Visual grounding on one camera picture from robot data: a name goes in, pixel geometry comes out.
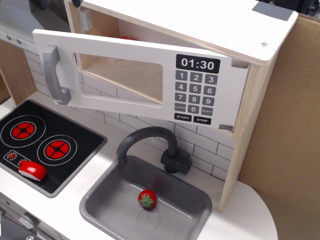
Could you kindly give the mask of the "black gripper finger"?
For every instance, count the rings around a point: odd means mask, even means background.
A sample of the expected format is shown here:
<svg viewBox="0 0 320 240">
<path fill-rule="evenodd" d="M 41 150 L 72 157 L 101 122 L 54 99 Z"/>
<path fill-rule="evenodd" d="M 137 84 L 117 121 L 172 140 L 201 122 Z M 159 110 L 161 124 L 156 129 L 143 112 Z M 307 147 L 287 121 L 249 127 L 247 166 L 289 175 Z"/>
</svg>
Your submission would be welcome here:
<svg viewBox="0 0 320 240">
<path fill-rule="evenodd" d="M 52 2 L 52 0 L 30 0 L 35 7 L 41 10 L 45 10 Z"/>
<path fill-rule="evenodd" d="M 82 0 L 71 0 L 75 7 L 80 7 L 82 4 Z"/>
</svg>

